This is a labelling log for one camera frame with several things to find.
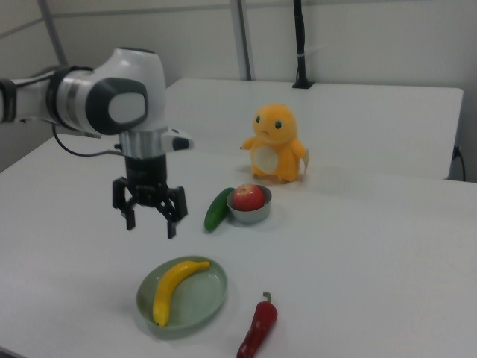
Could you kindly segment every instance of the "cucumber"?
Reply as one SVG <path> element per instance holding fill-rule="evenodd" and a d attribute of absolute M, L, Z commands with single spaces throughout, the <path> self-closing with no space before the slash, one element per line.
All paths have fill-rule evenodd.
<path fill-rule="evenodd" d="M 229 213 L 229 207 L 227 206 L 227 196 L 229 196 L 229 194 L 234 190 L 234 188 L 226 188 L 222 190 L 210 204 L 210 207 L 207 210 L 206 218 L 203 220 L 203 226 L 207 231 L 214 231 Z"/>

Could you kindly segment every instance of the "yellow plush toy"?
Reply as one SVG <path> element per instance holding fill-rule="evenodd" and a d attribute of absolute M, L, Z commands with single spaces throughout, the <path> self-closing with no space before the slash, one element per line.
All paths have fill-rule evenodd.
<path fill-rule="evenodd" d="M 241 149 L 250 150 L 252 174 L 274 175 L 290 182 L 297 179 L 300 158 L 308 165 L 308 150 L 297 137 L 297 120 L 284 104 L 268 104 L 253 119 L 256 136 L 247 139 Z"/>

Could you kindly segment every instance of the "apple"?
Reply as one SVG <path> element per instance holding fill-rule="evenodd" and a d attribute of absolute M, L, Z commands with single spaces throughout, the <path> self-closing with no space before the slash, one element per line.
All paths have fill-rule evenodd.
<path fill-rule="evenodd" d="M 239 211 L 252 211 L 265 205 L 265 196 L 255 184 L 242 184 L 233 191 L 233 206 Z"/>

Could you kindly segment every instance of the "white wall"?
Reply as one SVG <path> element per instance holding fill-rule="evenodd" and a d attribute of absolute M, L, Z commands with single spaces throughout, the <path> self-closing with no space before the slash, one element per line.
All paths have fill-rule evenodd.
<path fill-rule="evenodd" d="M 116 47 L 146 48 L 179 78 L 245 77 L 229 0 L 48 0 L 70 64 L 98 66 Z"/>
<path fill-rule="evenodd" d="M 36 1 L 0 1 L 0 77 L 24 78 L 58 64 Z M 0 125 L 0 172 L 51 137 L 42 122 Z"/>
<path fill-rule="evenodd" d="M 294 81 L 297 61 L 291 3 L 246 1 L 256 80 Z M 309 3 L 303 6 L 309 79 L 464 90 L 456 142 L 462 146 L 467 180 L 477 181 L 477 1 Z M 451 176 L 459 178 L 460 173 L 460 166 L 453 165 Z"/>

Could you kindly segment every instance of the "red chili pepper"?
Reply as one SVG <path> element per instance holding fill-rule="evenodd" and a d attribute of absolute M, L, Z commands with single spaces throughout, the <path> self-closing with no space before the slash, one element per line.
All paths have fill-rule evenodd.
<path fill-rule="evenodd" d="M 238 349 L 237 358 L 253 358 L 256 350 L 275 325 L 278 316 L 277 309 L 271 304 L 271 294 L 264 292 L 263 295 L 267 300 L 256 305 L 252 325 L 245 336 L 244 342 Z"/>

